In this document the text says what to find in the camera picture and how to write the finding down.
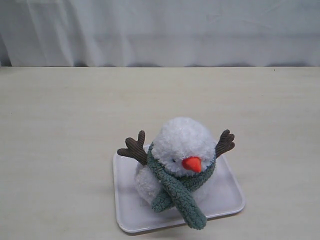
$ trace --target fleece scarf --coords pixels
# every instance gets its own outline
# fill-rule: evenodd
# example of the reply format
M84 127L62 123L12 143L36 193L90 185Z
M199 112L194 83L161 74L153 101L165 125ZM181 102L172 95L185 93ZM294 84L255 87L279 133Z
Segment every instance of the fleece scarf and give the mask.
M216 157L203 172L194 176L174 177L166 172L164 166L152 155L153 144L147 154L147 165L154 176L161 182L162 189L151 203L152 209L159 213L176 207L185 223L193 229L201 230L207 224L207 218L192 197L192 192L200 188L213 174Z

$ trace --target curtain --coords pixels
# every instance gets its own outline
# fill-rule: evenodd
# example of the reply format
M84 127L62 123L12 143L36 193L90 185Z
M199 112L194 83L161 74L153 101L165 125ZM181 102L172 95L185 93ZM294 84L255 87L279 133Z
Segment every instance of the curtain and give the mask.
M319 0L0 0L12 66L320 66Z

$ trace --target snowman plush toy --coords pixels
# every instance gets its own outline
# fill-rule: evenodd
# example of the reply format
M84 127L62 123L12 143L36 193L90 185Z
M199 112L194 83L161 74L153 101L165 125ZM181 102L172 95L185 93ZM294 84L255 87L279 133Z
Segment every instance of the snowman plush toy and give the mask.
M144 150L145 132L137 141L129 137L120 156L136 159L134 180L139 195L156 212L176 207L185 223L201 230L207 218L198 204L210 191L217 158L235 147L235 136L223 131L218 143L200 122L176 117L166 122L159 134Z

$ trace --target white tray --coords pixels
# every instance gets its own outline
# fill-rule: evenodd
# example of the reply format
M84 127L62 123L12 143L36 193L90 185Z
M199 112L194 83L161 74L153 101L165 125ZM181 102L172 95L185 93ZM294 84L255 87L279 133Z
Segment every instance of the white tray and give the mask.
M134 175L138 164L135 159L116 153L112 164L116 221L123 231L137 234L185 224L175 207L156 213L138 195L134 187ZM224 155L217 159L213 175L214 177L208 180L212 181L212 191L207 199L198 205L199 208L208 220L240 212L245 207L245 198Z

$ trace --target orange carrot nose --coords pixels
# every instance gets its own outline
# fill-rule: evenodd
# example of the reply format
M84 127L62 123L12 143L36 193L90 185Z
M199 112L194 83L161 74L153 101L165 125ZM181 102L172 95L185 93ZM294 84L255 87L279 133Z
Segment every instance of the orange carrot nose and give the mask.
M192 156L182 161L182 166L187 170L192 170L196 173L201 172L201 159L197 156Z

